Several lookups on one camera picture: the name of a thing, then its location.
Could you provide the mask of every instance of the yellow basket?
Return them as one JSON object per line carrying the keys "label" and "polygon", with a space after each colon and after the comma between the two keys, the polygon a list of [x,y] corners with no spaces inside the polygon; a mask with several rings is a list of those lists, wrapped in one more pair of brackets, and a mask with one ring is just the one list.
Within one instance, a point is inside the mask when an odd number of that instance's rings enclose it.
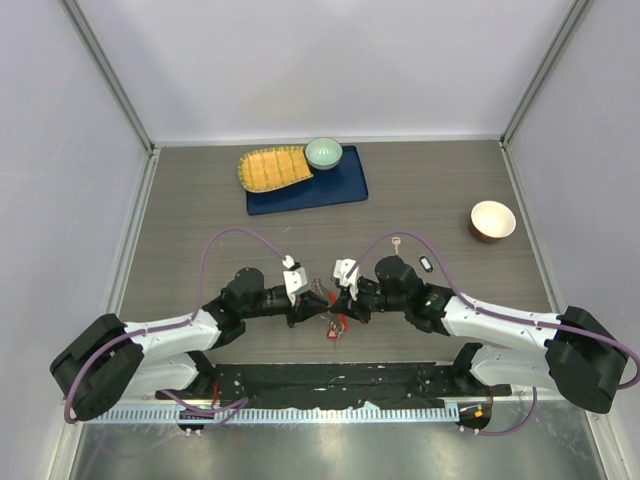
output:
{"label": "yellow basket", "polygon": [[240,158],[238,177],[245,190],[272,192],[313,177],[304,147],[273,147],[254,150]]}

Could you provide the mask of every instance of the white bowl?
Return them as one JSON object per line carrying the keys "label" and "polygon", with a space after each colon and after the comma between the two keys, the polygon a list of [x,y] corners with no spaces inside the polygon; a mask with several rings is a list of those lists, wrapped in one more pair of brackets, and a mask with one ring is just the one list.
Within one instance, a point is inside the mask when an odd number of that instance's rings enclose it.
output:
{"label": "white bowl", "polygon": [[316,138],[304,149],[307,162],[318,170],[329,170],[340,162],[342,147],[333,138]]}
{"label": "white bowl", "polygon": [[486,200],[471,210],[471,226],[480,240],[496,242],[513,233],[516,229],[516,216],[506,205]]}

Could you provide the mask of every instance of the blue tray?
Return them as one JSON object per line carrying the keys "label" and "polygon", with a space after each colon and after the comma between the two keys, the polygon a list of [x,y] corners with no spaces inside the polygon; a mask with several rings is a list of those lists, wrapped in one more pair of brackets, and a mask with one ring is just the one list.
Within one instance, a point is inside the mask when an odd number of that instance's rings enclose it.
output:
{"label": "blue tray", "polygon": [[331,170],[311,168],[313,178],[268,193],[247,192],[247,213],[288,212],[339,203],[361,202],[369,198],[358,150],[342,147],[340,163]]}

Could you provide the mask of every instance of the gray table surface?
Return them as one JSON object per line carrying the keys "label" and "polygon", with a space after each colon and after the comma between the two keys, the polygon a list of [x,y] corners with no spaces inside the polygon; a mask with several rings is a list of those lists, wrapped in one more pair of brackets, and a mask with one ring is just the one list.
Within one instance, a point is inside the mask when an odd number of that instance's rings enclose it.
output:
{"label": "gray table surface", "polygon": [[[202,249],[218,230],[250,227],[269,238],[330,285],[337,258],[356,258],[377,236],[394,229],[422,233],[441,252],[465,293],[481,300],[531,311],[549,304],[517,202],[495,141],[358,144],[370,196],[364,202],[249,217],[238,181],[242,154],[261,145],[164,148],[121,310],[124,321],[151,321],[193,310]],[[483,244],[467,230],[473,205],[497,200],[516,213],[514,234]],[[376,247],[361,273],[393,253]],[[425,249],[403,240],[400,255],[431,283],[444,285],[436,268],[425,273]],[[240,268],[263,271],[267,286],[282,283],[278,259],[251,237],[232,233],[211,250],[205,300],[214,298]],[[374,315],[334,348],[318,317],[294,329],[284,318],[248,321],[247,333],[210,356],[217,362],[450,361],[464,339],[427,335],[400,314]]]}

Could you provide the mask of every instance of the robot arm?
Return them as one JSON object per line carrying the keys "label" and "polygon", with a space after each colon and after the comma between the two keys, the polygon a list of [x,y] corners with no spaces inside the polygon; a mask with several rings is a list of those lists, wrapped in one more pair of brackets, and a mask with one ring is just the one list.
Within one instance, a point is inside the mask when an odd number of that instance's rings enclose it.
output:
{"label": "robot arm", "polygon": [[245,332],[245,319],[285,315],[287,324],[293,327],[326,312],[328,303],[309,290],[305,269],[291,257],[283,264],[284,285],[266,289],[259,270],[244,268],[191,322],[191,315],[149,323],[123,323],[114,314],[98,318],[51,364],[51,374],[65,395],[89,356],[110,340],[152,327],[183,326],[149,331],[105,352],[80,383],[72,405],[77,418],[95,418],[122,398],[162,389],[198,395],[210,387],[213,377],[213,367],[202,351],[238,338]]}
{"label": "robot arm", "polygon": [[[467,344],[454,362],[458,386],[519,384],[551,388],[586,410],[607,413],[627,362],[616,348],[545,325],[569,325],[613,338],[588,312],[569,307],[564,315],[533,313],[491,305],[465,295],[469,307],[453,290],[424,283],[398,256],[375,267],[377,282],[349,272],[353,260],[338,260],[334,278],[341,289],[331,312],[364,323],[374,312],[403,312],[426,333],[477,338],[507,349]],[[486,309],[533,322],[521,325],[487,315]]]}

